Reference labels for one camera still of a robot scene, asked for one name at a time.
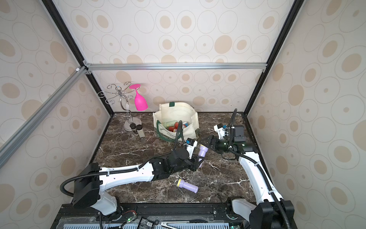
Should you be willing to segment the purple flashlight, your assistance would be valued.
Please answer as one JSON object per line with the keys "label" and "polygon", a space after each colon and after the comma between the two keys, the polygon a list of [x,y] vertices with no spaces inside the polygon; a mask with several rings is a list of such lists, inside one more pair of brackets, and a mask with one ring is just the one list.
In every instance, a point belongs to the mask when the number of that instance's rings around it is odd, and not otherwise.
{"label": "purple flashlight", "polygon": [[196,185],[190,184],[190,183],[184,181],[183,179],[178,180],[177,187],[182,188],[182,189],[186,189],[186,190],[191,191],[193,193],[197,193],[198,189],[199,189]]}
{"label": "purple flashlight", "polygon": [[208,152],[208,147],[204,146],[204,145],[200,145],[200,150],[199,150],[199,153],[198,153],[198,156],[199,156],[199,168],[202,167],[202,164],[205,160],[205,156],[206,156],[206,153]]}

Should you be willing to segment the purple flashlight bottom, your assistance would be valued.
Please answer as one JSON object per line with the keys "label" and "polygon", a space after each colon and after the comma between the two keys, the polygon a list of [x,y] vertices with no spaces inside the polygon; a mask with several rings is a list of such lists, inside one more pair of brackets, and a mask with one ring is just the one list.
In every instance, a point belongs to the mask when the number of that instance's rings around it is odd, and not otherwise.
{"label": "purple flashlight bottom", "polygon": [[197,193],[198,189],[199,189],[196,185],[190,184],[190,183],[184,181],[183,179],[178,180],[177,187],[182,188],[182,189],[186,189],[186,190],[191,191],[193,193]]}

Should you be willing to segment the green flashlight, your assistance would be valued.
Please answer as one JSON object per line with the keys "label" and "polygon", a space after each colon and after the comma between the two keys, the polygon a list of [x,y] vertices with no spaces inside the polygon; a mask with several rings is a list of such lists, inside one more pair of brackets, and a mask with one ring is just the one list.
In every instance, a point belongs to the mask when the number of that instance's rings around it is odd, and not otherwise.
{"label": "green flashlight", "polygon": [[177,123],[177,121],[170,121],[170,122],[166,122],[166,123],[163,123],[163,126],[165,128],[169,128],[169,127],[175,127],[175,124]]}

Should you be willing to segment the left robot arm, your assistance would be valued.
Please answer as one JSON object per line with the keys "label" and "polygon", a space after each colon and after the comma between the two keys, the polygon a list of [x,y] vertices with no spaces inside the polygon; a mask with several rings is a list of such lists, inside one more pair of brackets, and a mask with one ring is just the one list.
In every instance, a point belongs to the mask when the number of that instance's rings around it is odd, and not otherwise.
{"label": "left robot arm", "polygon": [[91,207],[105,216],[121,214],[123,209],[119,199],[108,194],[108,189],[135,182],[167,179],[186,169],[197,171],[208,151],[207,147],[200,145],[198,155],[193,154],[197,145],[194,139],[184,139],[183,123],[179,122],[170,152],[128,167],[101,168],[98,163],[91,163],[79,175],[64,181],[60,191],[73,198],[72,206],[75,209]]}

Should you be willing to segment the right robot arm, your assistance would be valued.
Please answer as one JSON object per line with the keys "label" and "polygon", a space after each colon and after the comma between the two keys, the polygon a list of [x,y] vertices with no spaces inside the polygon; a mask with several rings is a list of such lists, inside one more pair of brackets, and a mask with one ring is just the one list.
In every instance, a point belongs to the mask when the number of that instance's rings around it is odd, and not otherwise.
{"label": "right robot arm", "polygon": [[233,154],[233,160],[244,168],[253,188],[256,203],[252,204],[242,197],[228,198],[227,217],[242,217],[252,229],[295,229],[294,205],[284,200],[276,190],[263,168],[255,145],[246,142],[244,126],[235,124],[236,113],[234,110],[227,125],[214,126],[216,135],[207,137],[200,146],[201,154],[208,150],[221,156]]}

